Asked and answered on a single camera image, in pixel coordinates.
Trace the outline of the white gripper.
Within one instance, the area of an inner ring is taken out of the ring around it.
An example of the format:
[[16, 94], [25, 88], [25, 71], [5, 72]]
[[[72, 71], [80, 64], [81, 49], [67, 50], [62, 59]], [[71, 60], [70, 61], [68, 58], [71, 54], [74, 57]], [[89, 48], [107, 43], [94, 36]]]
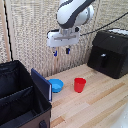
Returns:
[[[57, 57], [57, 47], [77, 44], [79, 42], [79, 32], [72, 32], [70, 29], [56, 29], [47, 33], [47, 45], [52, 48], [53, 55]], [[69, 55], [71, 47], [66, 47], [66, 54]]]

